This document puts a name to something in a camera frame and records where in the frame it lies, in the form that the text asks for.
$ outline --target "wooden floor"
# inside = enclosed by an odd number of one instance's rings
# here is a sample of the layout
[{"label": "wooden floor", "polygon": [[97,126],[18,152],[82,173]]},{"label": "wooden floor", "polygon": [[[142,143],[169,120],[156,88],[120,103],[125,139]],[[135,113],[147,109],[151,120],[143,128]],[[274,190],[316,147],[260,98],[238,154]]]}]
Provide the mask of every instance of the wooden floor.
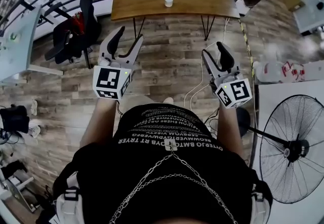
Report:
[{"label": "wooden floor", "polygon": [[[120,42],[119,51],[126,51],[134,40],[133,24],[113,23],[110,18],[101,18],[102,34],[98,45],[93,45],[91,61],[96,63],[99,44],[108,33],[120,25],[126,31]],[[201,81],[200,56],[206,46],[223,37],[224,18],[215,19],[209,40],[204,41],[200,17],[155,17],[146,19],[142,33],[145,40],[136,62],[134,80],[127,95],[147,95],[157,102],[173,97],[175,104],[183,106],[185,94]],[[250,13],[242,18],[255,60],[287,59],[305,62],[322,58],[317,52],[305,52],[304,40],[298,33],[293,15],[281,0],[262,0]],[[230,20],[224,43],[233,49],[240,60],[242,71],[251,79],[250,59],[239,23]],[[77,151],[80,139],[93,112],[96,96],[92,90],[92,70],[86,68],[83,57],[74,64],[46,62],[44,53],[52,47],[48,36],[34,43],[32,63],[64,71],[62,77],[40,72],[26,73],[28,84],[0,89],[0,105],[27,105],[33,99],[38,101],[38,115],[31,123],[40,125],[42,132],[37,139],[25,137],[24,144],[3,145],[1,149],[10,160],[23,159],[29,173],[35,178],[39,189],[52,186],[64,166]],[[209,51],[217,57],[215,46]],[[204,68],[204,83],[210,78]],[[199,92],[192,103],[193,111],[206,119],[218,107],[210,88]],[[245,106],[253,117],[253,101]],[[116,125],[119,115],[116,114]],[[252,136],[243,137],[247,162],[250,159]]]}]

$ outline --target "plastic bottle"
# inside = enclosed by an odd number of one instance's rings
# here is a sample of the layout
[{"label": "plastic bottle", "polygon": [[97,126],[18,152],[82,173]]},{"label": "plastic bottle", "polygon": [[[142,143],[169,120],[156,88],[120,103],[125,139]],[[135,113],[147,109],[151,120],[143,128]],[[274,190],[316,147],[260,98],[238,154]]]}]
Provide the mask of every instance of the plastic bottle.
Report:
[{"label": "plastic bottle", "polygon": [[257,79],[262,83],[284,82],[283,63],[278,61],[254,62],[253,68]]}]

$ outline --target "table leg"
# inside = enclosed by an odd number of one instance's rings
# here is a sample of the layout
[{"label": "table leg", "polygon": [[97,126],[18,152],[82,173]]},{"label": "table leg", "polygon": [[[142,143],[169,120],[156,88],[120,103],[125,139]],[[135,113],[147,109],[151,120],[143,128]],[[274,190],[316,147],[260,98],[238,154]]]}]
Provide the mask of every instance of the table leg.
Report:
[{"label": "table leg", "polygon": [[42,66],[38,66],[38,65],[33,65],[33,64],[30,64],[29,65],[28,70],[30,70],[30,71],[36,71],[36,72],[51,73],[51,74],[56,74],[58,76],[62,76],[63,75],[63,71],[55,70],[55,69],[50,69],[50,68],[46,68],[46,67],[42,67]]},{"label": "table leg", "polygon": [[[142,27],[143,27],[143,24],[144,24],[144,21],[145,21],[145,18],[143,19],[142,21],[142,25],[140,27],[140,32],[138,32],[138,36],[141,34],[141,31],[142,31]],[[135,34],[135,38],[137,38],[137,35],[136,35],[136,21],[135,21],[135,18],[133,18],[133,25],[134,25],[134,34]]]},{"label": "table leg", "polygon": [[211,23],[211,27],[209,27],[209,16],[208,16],[207,17],[207,28],[205,29],[205,24],[204,24],[203,16],[201,16],[202,27],[204,29],[204,34],[205,34],[205,41],[208,39],[209,33],[212,30],[212,26],[213,26],[214,20],[215,20],[215,16],[214,16],[213,21]]}]

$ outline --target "silver chain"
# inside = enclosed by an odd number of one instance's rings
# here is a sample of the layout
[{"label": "silver chain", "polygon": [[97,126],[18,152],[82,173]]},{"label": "silver chain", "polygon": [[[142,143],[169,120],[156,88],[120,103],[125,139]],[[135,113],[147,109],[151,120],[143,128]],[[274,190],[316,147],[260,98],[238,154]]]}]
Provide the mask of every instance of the silver chain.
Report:
[{"label": "silver chain", "polygon": [[[186,175],[183,174],[169,174],[169,175],[164,175],[155,179],[152,179],[146,183],[143,183],[146,178],[154,171],[154,169],[156,167],[158,167],[163,161],[169,159],[170,157],[174,157],[177,160],[179,160],[183,165],[185,165],[186,167],[188,167],[199,179],[200,181],[197,181],[191,177],[188,177]],[[201,176],[199,175],[199,173],[194,170],[186,161],[180,159],[171,149],[171,154],[168,156],[163,157],[162,160],[158,161],[151,169],[148,170],[148,172],[146,173],[146,175],[139,181],[139,183],[136,185],[136,187],[132,190],[132,192],[123,200],[123,202],[120,204],[120,206],[118,207],[118,209],[116,210],[116,212],[114,213],[114,215],[112,216],[109,224],[115,224],[116,220],[119,218],[119,216],[122,213],[122,210],[125,209],[130,201],[130,199],[134,196],[134,194],[136,192],[138,192],[139,190],[143,189],[144,187],[146,187],[147,185],[155,182],[155,181],[160,181],[162,179],[166,179],[166,178],[170,178],[170,177],[183,177],[185,179],[188,179],[190,181],[193,181],[199,185],[201,185],[202,187],[206,188],[213,196],[214,198],[218,201],[218,204],[224,208],[225,212],[227,213],[227,215],[232,219],[234,224],[237,224],[237,221],[234,219],[233,215],[229,212],[228,208],[226,207],[225,203],[222,201],[222,199],[219,197],[219,195],[213,190],[211,189],[207,182],[201,178]]]}]

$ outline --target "white desk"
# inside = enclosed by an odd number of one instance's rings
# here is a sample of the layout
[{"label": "white desk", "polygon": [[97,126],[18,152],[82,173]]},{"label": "white desk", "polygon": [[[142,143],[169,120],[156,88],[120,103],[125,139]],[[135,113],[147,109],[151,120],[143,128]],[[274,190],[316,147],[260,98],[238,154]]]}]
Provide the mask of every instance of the white desk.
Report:
[{"label": "white desk", "polygon": [[12,32],[19,33],[20,36],[17,42],[8,42],[8,49],[0,51],[0,81],[7,81],[7,78],[26,70],[63,75],[63,71],[30,64],[34,33],[40,15],[41,8],[37,7],[7,28],[5,37],[9,37]]}]

